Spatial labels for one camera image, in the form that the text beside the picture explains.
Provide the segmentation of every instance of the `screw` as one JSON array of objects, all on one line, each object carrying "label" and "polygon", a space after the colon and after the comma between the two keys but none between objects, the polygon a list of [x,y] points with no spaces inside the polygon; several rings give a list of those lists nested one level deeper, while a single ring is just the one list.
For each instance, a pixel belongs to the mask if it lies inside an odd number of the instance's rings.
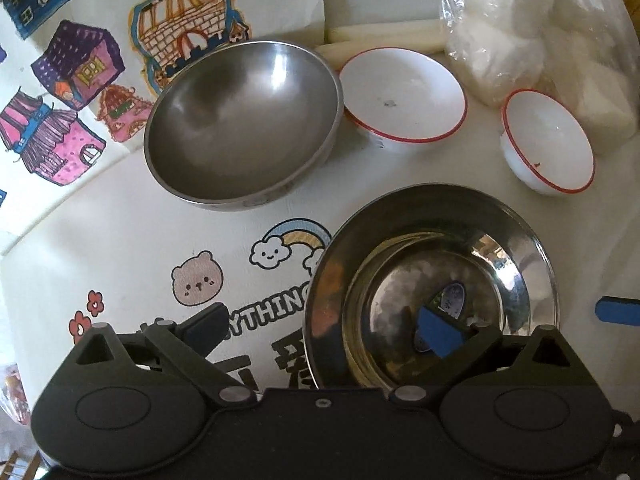
[{"label": "screw", "polygon": [[394,394],[402,402],[418,402],[427,396],[427,392],[420,386],[400,386]]},{"label": "screw", "polygon": [[225,402],[247,402],[252,395],[252,391],[245,386],[227,386],[220,390],[220,399]]}]

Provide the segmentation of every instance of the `plastic bag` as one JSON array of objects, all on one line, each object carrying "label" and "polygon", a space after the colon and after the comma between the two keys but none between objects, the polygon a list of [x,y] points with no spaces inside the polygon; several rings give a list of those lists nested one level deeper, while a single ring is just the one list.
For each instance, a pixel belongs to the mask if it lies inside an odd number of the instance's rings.
[{"label": "plastic bag", "polygon": [[638,129],[640,44],[622,0],[442,0],[452,69],[489,106],[546,92],[596,153]]},{"label": "plastic bag", "polygon": [[31,421],[31,411],[27,397],[22,389],[22,380],[17,365],[0,368],[2,385],[0,388],[0,408],[15,422],[28,426]]}]

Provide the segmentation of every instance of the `purple house drawing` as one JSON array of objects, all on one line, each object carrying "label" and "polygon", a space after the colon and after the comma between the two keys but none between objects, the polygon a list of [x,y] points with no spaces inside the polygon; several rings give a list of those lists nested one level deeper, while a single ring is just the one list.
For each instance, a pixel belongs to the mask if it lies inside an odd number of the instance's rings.
[{"label": "purple house drawing", "polygon": [[54,110],[18,90],[0,111],[0,139],[17,153],[29,173],[58,186],[71,184],[90,170],[106,147],[71,110]]},{"label": "purple house drawing", "polygon": [[108,30],[62,20],[31,68],[50,94],[78,111],[124,72],[124,63]]}]

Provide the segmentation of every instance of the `wooden chair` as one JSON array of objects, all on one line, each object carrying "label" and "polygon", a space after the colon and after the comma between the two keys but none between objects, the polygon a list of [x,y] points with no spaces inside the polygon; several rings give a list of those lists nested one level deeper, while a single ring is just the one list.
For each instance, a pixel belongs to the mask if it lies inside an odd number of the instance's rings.
[{"label": "wooden chair", "polygon": [[0,465],[0,480],[34,480],[38,473],[38,468],[42,464],[40,452],[36,453],[31,460],[21,460],[14,451],[9,460]]}]

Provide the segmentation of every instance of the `cartoon bear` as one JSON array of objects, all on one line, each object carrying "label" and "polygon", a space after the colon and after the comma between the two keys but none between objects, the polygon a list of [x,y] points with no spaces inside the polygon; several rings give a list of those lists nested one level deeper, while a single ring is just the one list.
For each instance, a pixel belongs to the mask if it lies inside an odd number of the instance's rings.
[{"label": "cartoon bear", "polygon": [[189,258],[171,273],[174,296],[184,306],[196,306],[215,298],[222,289],[222,269],[209,251]]}]

